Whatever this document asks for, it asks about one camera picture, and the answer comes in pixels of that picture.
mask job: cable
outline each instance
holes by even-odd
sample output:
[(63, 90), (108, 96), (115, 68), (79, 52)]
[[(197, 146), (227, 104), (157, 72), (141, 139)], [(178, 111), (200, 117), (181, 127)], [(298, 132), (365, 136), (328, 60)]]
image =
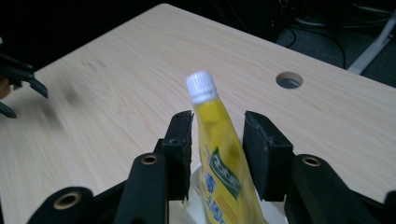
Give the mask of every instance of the cable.
[(225, 24), (228, 25), (228, 26), (232, 26), (232, 23), (230, 22), (230, 20), (228, 19), (227, 15), (225, 14), (223, 9), (219, 5), (218, 1), (215, 2), (214, 0), (211, 0), (210, 2), (212, 3), (213, 7), (215, 8), (215, 10), (219, 14), (219, 16), (223, 19)]
[[(308, 28), (326, 28), (327, 27), (327, 25), (325, 23), (304, 21), (297, 17), (294, 18), (294, 20)], [(354, 29), (354, 28), (379, 27), (379, 26), (384, 26), (388, 20), (389, 20), (389, 18), (376, 20), (376, 21), (360, 21), (360, 22), (346, 23), (343, 25), (343, 28)]]
[(247, 30), (249, 34), (251, 34), (250, 30), (246, 27), (246, 25), (239, 19), (238, 15), (236, 14), (235, 10), (233, 10), (233, 5), (231, 5), (230, 0), (227, 0), (228, 5), (230, 6), (231, 10), (233, 11), (233, 14), (235, 15), (236, 19), (241, 23), (241, 25)]
[(272, 38), (270, 41), (273, 43), (276, 43), (276, 41), (279, 39), (279, 34), (276, 34), (274, 38)]
[(358, 4), (352, 4), (353, 7), (360, 9), (362, 11), (366, 11), (366, 12), (372, 12), (372, 13), (376, 13), (376, 14), (387, 14), (389, 16), (392, 15), (391, 11), (387, 11), (387, 10), (383, 10), (380, 8), (375, 8), (375, 7), (365, 7), (365, 6), (360, 6)]
[(296, 42), (296, 40), (297, 40), (297, 35), (296, 35), (296, 33), (293, 31), (293, 30), (291, 30), (291, 28), (287, 28), (290, 32), (291, 32), (291, 34), (293, 35), (293, 40), (287, 45), (287, 46), (285, 46), (285, 48), (287, 48), (287, 49), (289, 49), (295, 42)]
[(303, 32), (308, 32), (308, 33), (311, 33), (311, 34), (315, 34), (315, 35), (321, 35), (321, 36), (324, 36), (324, 37), (329, 38), (329, 39), (330, 39), (334, 44), (336, 44), (337, 47), (341, 50), (341, 53), (342, 53), (342, 55), (343, 55), (342, 68), (343, 68), (343, 69), (347, 69), (347, 56), (346, 56), (346, 52), (344, 51), (343, 46), (342, 46), (336, 39), (332, 38), (332, 37), (329, 36), (329, 35), (325, 35), (325, 34), (322, 34), (322, 33), (318, 33), (318, 32), (315, 32), (315, 31), (310, 31), (310, 30), (305, 30), (305, 29), (298, 29), (298, 30), (303, 31)]

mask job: yellow tube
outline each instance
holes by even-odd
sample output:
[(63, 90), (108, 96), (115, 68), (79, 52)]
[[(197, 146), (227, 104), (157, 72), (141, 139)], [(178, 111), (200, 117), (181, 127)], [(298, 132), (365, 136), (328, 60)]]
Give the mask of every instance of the yellow tube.
[(206, 71), (187, 78), (199, 131), (201, 197), (207, 223), (265, 223), (245, 153)]

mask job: metal screw hole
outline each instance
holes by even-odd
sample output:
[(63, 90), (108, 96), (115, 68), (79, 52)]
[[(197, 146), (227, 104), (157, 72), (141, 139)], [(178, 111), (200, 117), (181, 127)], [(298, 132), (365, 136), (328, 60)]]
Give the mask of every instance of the metal screw hole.
[(319, 167), (321, 165), (321, 162), (313, 157), (304, 157), (303, 158), (303, 163), (305, 163), (306, 165), (309, 166), (313, 166), (313, 167)]
[(53, 207), (58, 210), (64, 210), (73, 207), (80, 200), (81, 200), (81, 193), (78, 191), (72, 191), (59, 197), (53, 204)]
[(142, 159), (142, 163), (145, 165), (152, 165), (158, 161), (156, 156), (147, 156)]

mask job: wooden table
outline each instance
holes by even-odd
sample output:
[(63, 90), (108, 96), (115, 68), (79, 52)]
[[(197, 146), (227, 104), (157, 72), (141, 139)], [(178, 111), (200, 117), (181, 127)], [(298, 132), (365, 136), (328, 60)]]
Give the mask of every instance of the wooden table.
[[(125, 180), (170, 118), (192, 109), (187, 75), (208, 70), (242, 137), (244, 112), (267, 116), (296, 154), (326, 160), (347, 185), (380, 202), (396, 189), (396, 89), (189, 12), (159, 5), (36, 73), (3, 102), (0, 197), (6, 223), (25, 223), (55, 191), (100, 193)], [(276, 77), (299, 74), (281, 88)], [(193, 123), (192, 167), (199, 164)]]

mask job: white cap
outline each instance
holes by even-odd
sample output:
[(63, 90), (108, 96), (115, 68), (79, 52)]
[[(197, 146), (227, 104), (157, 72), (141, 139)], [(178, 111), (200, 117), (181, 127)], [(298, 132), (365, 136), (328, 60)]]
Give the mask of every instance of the white cap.
[(207, 71), (199, 71), (188, 76), (186, 82), (193, 105), (205, 103), (219, 97), (215, 82)]

